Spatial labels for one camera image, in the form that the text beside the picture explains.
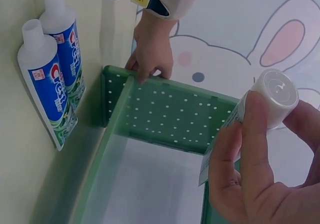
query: bunny illustration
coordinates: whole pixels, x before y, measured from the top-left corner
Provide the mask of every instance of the bunny illustration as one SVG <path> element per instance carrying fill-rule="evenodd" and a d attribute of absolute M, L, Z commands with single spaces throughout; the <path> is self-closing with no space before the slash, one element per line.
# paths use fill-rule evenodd
<path fill-rule="evenodd" d="M 137 14 L 137 23 L 141 13 Z M 320 7 L 313 0 L 287 0 L 269 18 L 248 55 L 210 45 L 191 35 L 170 33 L 172 80 L 240 99 L 261 72 L 275 68 L 286 72 L 305 59 L 320 40 Z M 320 93 L 298 86 L 301 100 L 320 107 Z M 282 124 L 268 135 L 269 158 L 276 181 L 301 184 L 313 153 Z M 293 175 L 288 170 L 294 169 Z"/>

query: cartoon rabbit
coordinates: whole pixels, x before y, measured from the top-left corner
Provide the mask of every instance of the cartoon rabbit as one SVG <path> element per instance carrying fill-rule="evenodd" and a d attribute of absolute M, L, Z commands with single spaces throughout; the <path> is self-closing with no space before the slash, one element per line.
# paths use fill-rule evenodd
<path fill-rule="evenodd" d="M 178 31 L 179 23 L 170 33 L 171 79 L 240 99 L 264 69 L 285 72 L 308 56 L 320 39 L 320 8 L 313 0 L 287 0 L 267 21 L 247 56 Z M 298 90 L 300 99 L 320 107 L 319 92 Z"/>

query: wall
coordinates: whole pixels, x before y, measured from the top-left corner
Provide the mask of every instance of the wall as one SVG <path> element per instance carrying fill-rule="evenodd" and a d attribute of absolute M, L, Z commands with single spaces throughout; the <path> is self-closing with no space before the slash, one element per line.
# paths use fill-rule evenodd
<path fill-rule="evenodd" d="M 77 110 L 79 124 L 62 152 L 57 152 L 25 90 L 16 61 L 21 27 L 42 13 L 44 0 L 0 0 L 1 223 L 50 223 L 51 217 L 68 218 L 104 131 L 99 126 L 100 72 L 103 65 L 123 66 L 130 55 L 134 5 L 127 0 L 104 0 L 101 20 L 101 0 L 66 2 L 78 12 L 87 91 Z"/>

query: white tube cap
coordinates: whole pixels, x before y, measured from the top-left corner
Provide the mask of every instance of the white tube cap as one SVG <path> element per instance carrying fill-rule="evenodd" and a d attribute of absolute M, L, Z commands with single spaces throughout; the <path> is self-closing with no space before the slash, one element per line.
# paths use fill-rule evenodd
<path fill-rule="evenodd" d="M 45 35 L 38 19 L 28 20 L 22 26 L 24 46 L 29 51 L 35 51 L 45 43 Z"/>
<path fill-rule="evenodd" d="M 59 16 L 65 12 L 65 0 L 44 0 L 45 12 L 49 15 Z"/>
<path fill-rule="evenodd" d="M 265 98 L 269 112 L 267 127 L 274 129 L 296 108 L 299 93 L 289 77 L 277 69 L 267 69 L 251 88 Z"/>

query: perforated plastic panel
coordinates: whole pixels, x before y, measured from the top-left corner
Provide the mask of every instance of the perforated plastic panel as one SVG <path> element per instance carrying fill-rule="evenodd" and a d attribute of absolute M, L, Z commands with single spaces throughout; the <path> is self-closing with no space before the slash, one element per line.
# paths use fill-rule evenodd
<path fill-rule="evenodd" d="M 105 124 L 132 74 L 113 66 L 104 69 Z M 201 154 L 237 103 L 228 96 L 156 77 L 144 85 L 135 82 L 127 98 L 122 125 L 129 128 L 131 138 Z"/>

